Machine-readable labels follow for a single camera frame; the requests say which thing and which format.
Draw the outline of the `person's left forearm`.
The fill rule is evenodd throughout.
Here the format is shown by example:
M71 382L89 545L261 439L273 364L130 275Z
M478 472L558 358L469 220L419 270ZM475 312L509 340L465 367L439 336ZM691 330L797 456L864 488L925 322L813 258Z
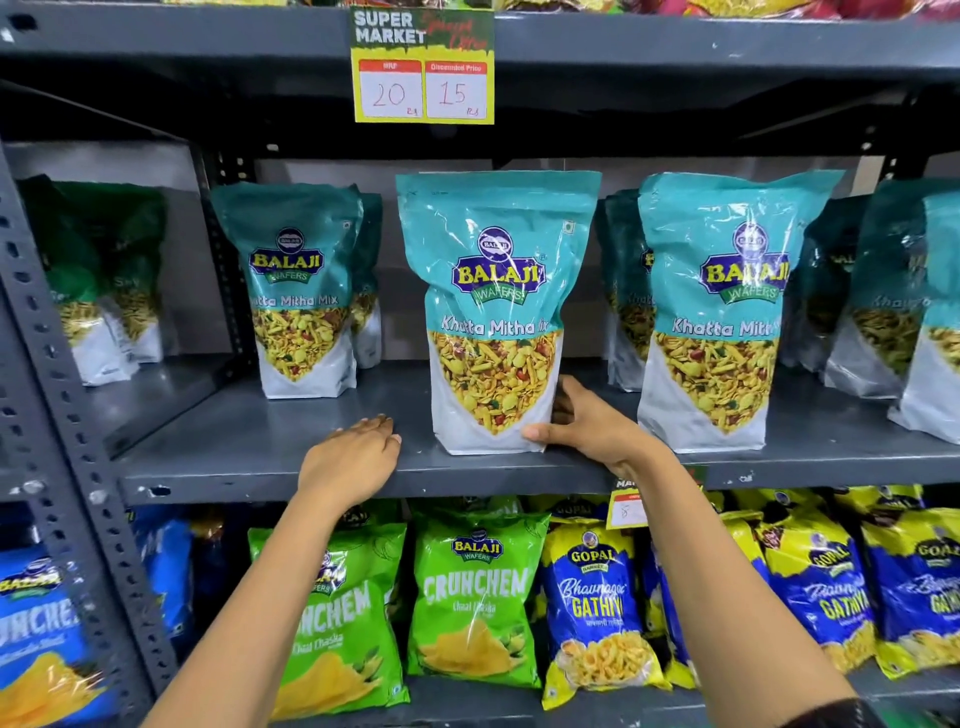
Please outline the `person's left forearm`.
M299 487L141 728L267 728L330 536L379 489L359 476Z

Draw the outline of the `grey metal shelf rack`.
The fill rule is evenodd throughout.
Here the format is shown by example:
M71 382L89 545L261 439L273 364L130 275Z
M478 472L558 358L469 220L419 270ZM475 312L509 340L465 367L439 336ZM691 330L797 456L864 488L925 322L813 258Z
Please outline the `grey metal shelf rack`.
M0 0L0 80L198 144L218 178L271 159L575 161L660 156L895 157L915 175L960 150L960 21L708 19L494 13L495 121L430 130L354 121L346 7ZM574 451L452 456L429 417L425 363L384 363L337 398L270 402L249 364L130 449L107 454L60 335L39 330L40 262L7 205L0 271L32 356L58 464L127 506L280 502L320 436L386 410L403 451L385 497L607 494L613 476Z
M110 459L246 375L235 254L210 210L219 159L193 142L103 110L0 79L0 136L16 180L129 184L160 192L167 227L160 246L161 362L130 380L88 390Z

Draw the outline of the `yellow green price sign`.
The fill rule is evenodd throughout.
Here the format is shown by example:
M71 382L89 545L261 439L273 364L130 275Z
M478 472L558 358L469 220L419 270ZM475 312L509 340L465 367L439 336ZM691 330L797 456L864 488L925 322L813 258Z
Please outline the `yellow green price sign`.
M347 23L357 123L495 123L491 9L352 5Z

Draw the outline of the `black sleeve cuff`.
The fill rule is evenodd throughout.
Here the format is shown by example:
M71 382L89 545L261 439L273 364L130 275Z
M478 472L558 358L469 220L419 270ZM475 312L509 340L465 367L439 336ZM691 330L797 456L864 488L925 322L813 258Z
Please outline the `black sleeve cuff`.
M866 701L860 698L845 698L807 710L777 728L887 728L887 726Z

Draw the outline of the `row of colourful packets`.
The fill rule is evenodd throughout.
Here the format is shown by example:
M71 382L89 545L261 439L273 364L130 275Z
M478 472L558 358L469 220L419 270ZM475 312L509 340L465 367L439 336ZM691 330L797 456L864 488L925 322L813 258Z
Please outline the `row of colourful packets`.
M960 0L490 0L499 12L690 18L960 21Z

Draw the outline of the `light green chips packet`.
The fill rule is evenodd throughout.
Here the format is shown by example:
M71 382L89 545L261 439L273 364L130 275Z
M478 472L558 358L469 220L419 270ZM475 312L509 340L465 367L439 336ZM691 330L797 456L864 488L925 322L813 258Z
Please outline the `light green chips packet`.
M454 495L409 498L407 505L415 517L441 518L444 516L508 516L524 513L516 495Z
M338 519L336 530L346 531L404 522L402 500L374 498L347 509Z
M548 526L546 513L414 514L408 674L541 687L526 602Z
M335 531L296 627L271 722L410 702L387 613L406 524Z

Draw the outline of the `row of teal packets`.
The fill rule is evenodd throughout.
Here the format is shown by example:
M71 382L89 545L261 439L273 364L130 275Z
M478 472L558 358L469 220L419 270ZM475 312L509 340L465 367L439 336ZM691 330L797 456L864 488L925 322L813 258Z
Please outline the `row of teal packets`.
M662 173L598 199L591 228L609 207L613 242L639 228L638 265L613 261L614 321L626 305L646 310L635 419L674 453L764 447L784 293L842 176L819 169L757 183ZM265 395L338 397L354 387L353 363L321 375L334 356L352 358L338 337L368 219L361 192L241 182L210 199L244 269Z

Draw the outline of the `person's left hand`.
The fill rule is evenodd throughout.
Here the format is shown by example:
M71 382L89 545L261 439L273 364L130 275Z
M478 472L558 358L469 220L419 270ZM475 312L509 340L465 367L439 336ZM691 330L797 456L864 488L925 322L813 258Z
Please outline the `person's left hand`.
M304 456L296 498L318 513L337 519L357 504L372 499L398 466L399 452L329 452L325 440Z

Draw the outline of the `dark green snack packet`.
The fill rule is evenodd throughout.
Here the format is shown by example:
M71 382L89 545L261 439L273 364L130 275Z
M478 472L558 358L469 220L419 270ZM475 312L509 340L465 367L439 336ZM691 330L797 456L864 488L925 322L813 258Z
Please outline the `dark green snack packet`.
M17 187L81 383L129 381L138 364L107 306L106 274L90 227L48 176L20 179Z
M159 278L167 205L162 192L132 184L98 187L97 248L121 323L140 363L164 358Z

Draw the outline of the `small yellow price tag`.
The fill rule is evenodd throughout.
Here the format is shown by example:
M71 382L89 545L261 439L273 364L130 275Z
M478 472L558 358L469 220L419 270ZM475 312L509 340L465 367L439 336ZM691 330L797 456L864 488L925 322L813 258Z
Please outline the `small yellow price tag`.
M606 510L606 529L622 530L648 528L642 494L632 480L618 479L609 494Z

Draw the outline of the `teal mix snack pouch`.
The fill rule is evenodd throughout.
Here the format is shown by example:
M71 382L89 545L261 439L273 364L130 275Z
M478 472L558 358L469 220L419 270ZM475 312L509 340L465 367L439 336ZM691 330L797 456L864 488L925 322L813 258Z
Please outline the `teal mix snack pouch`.
M395 178L406 260L427 285L431 418L453 456L541 452L598 171L420 172Z

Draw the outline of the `person's right hand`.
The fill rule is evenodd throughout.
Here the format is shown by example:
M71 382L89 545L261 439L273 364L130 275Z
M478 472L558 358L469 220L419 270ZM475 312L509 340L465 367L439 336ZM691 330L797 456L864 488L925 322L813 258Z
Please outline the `person's right hand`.
M549 423L575 423L577 446L571 449L621 480L641 483L668 455L660 440L570 374L558 378L551 419L540 422Z

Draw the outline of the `person's right forearm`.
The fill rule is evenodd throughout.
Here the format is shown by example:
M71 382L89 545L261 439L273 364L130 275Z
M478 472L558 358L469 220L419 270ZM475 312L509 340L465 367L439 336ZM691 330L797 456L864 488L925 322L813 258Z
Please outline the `person's right forearm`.
M636 485L714 728L778 728L858 698L667 454Z

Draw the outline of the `row of yellow blue packets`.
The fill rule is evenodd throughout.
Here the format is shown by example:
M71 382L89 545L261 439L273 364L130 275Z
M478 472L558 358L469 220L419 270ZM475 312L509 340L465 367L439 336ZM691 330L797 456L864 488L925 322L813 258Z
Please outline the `row of yellow blue packets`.
M960 671L960 507L919 484L709 491L761 579L841 674ZM701 680L653 544L608 519L598 494L533 495L551 523L534 616L548 636L542 705L579 692L697 690Z

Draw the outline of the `blue chips packet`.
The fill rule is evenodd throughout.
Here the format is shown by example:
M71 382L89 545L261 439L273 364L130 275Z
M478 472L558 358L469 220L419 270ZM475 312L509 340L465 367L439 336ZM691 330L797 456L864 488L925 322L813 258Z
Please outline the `blue chips packet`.
M116 717L46 549L0 551L0 728L93 728Z
M189 518L180 506L135 507L127 515L167 637L184 650L195 629Z

